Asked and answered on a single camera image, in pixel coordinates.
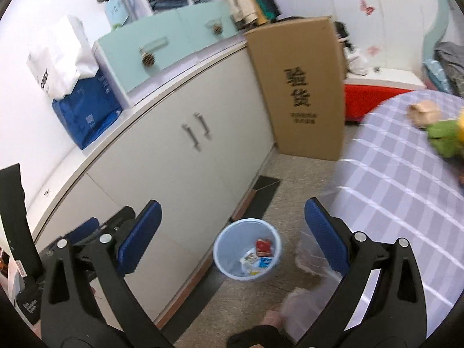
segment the red ottoman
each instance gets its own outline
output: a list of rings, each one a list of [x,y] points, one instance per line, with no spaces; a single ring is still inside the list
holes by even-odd
[[[345,120],[348,122],[360,122],[365,114],[372,111],[383,101],[410,91],[410,89],[389,88],[386,86],[345,85]]]

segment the white label tag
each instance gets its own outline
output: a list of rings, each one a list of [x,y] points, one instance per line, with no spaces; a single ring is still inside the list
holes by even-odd
[[[21,263],[20,260],[15,260],[16,265],[18,266],[18,272],[21,275],[22,278],[27,278],[27,273],[26,270],[23,267],[23,264]]]

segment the black pants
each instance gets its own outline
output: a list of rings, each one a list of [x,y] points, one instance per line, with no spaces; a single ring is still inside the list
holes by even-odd
[[[255,326],[227,340],[227,348],[250,348],[256,344],[261,344],[264,348],[293,347],[293,343],[274,326]]]

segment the shopping bag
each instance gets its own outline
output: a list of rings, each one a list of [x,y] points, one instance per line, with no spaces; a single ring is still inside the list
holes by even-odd
[[[73,92],[54,100],[52,107],[80,149],[97,139],[122,111],[100,70],[95,77],[77,81]]]
[[[26,63],[51,99],[63,99],[98,70],[82,22],[69,15],[37,34]]]

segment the blue gripper pad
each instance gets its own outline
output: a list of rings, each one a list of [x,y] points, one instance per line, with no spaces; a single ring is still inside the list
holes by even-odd
[[[330,220],[311,199],[306,202],[304,216],[309,229],[321,247],[330,267],[345,276],[349,271],[348,249]]]
[[[161,224],[161,218],[161,205],[154,200],[150,201],[137,216],[138,223],[121,244],[117,253],[117,271],[120,275],[135,271]]]
[[[76,244],[79,241],[90,236],[95,230],[99,228],[100,224],[95,217],[90,218],[89,220],[85,221],[82,225],[78,226],[76,229],[70,231],[68,234],[64,236],[64,238],[68,239],[72,244]]]

